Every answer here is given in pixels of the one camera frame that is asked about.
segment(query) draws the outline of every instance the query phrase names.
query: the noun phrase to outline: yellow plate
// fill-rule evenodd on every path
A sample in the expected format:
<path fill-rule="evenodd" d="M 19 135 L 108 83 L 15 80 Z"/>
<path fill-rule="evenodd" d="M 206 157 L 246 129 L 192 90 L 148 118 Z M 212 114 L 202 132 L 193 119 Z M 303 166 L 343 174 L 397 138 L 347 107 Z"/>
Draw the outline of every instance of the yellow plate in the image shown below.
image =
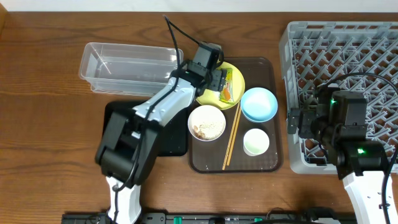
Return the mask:
<path fill-rule="evenodd" d="M 244 78 L 242 73 L 230 63 L 223 62 L 219 68 L 232 68 L 232 97 L 234 99 L 234 104 L 221 102 L 211 90 L 205 90 L 204 94 L 197 98 L 197 102 L 201 105 L 211 105 L 220 110 L 226 110 L 235 106 L 241 100 L 244 93 Z"/>

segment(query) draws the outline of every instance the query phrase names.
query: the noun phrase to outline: dish rack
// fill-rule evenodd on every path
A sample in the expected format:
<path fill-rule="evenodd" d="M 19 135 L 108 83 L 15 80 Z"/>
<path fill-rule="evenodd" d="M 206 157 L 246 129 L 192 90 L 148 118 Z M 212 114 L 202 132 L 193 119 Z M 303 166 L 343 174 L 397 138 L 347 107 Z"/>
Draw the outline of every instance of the dish rack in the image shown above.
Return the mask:
<path fill-rule="evenodd" d="M 398 22 L 291 22 L 280 42 L 287 109 L 314 108 L 313 89 L 340 75 L 371 72 L 398 83 Z M 398 96 L 380 79 L 349 77 L 338 83 L 367 99 L 366 138 L 390 158 L 398 146 Z M 314 139 L 288 135 L 291 169 L 298 174 L 336 174 Z M 398 172 L 394 165 L 393 172 Z"/>

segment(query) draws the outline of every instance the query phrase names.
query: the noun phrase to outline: brown tray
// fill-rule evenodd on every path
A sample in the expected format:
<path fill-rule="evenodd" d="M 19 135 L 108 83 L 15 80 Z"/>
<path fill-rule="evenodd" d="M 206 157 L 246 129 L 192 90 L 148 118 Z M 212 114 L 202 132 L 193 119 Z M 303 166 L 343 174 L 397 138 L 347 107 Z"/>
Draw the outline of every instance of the brown tray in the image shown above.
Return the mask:
<path fill-rule="evenodd" d="M 264 58 L 229 58 L 226 59 L 226 62 L 233 64 L 242 72 L 246 83 L 245 91 L 254 87 L 263 87 L 273 92 L 276 96 L 274 71 L 270 61 Z M 199 173 L 272 172 L 282 165 L 279 112 L 265 123 L 252 123 L 242 114 L 236 133 L 231 162 L 229 166 L 225 167 L 225 170 L 222 170 L 236 107 L 223 111 L 226 118 L 226 128 L 217 140 L 203 142 L 193 138 L 191 135 L 188 137 L 190 165 L 195 171 Z M 246 155 L 243 151 L 243 136 L 246 131 L 252 128 L 262 129 L 269 136 L 268 150 L 264 154 L 254 157 Z"/>

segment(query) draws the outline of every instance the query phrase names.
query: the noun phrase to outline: brown tabletop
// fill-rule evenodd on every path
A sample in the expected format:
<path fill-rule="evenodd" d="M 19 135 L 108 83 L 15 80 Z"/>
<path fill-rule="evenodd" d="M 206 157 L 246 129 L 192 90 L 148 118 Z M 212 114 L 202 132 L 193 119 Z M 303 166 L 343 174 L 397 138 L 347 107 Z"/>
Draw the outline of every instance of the brown tabletop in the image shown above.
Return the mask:
<path fill-rule="evenodd" d="M 87 42 L 172 47 L 162 13 L 11 12 L 0 37 L 0 220 L 59 223 L 65 212 L 109 207 L 109 187 L 94 163 L 105 105 L 131 97 L 93 93 L 78 69 Z M 398 21 L 398 14 L 168 13 L 197 39 L 221 44 L 225 57 L 265 57 L 286 102 L 278 42 L 290 21 Z M 186 57 L 193 42 L 176 34 Z M 188 155 L 158 158 L 141 192 L 146 208 L 169 212 L 265 213 L 325 206 L 352 212 L 335 175 L 298 175 L 284 164 L 260 174 L 198 174 Z M 394 194 L 398 178 L 393 175 Z"/>

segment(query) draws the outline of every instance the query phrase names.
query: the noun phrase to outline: white wall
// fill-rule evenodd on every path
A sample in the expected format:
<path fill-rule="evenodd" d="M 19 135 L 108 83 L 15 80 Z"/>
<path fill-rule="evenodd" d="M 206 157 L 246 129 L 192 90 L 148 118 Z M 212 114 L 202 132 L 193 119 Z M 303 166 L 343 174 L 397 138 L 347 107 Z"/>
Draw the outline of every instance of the white wall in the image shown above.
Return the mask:
<path fill-rule="evenodd" d="M 398 12 L 398 0 L 0 0 L 8 11 Z"/>

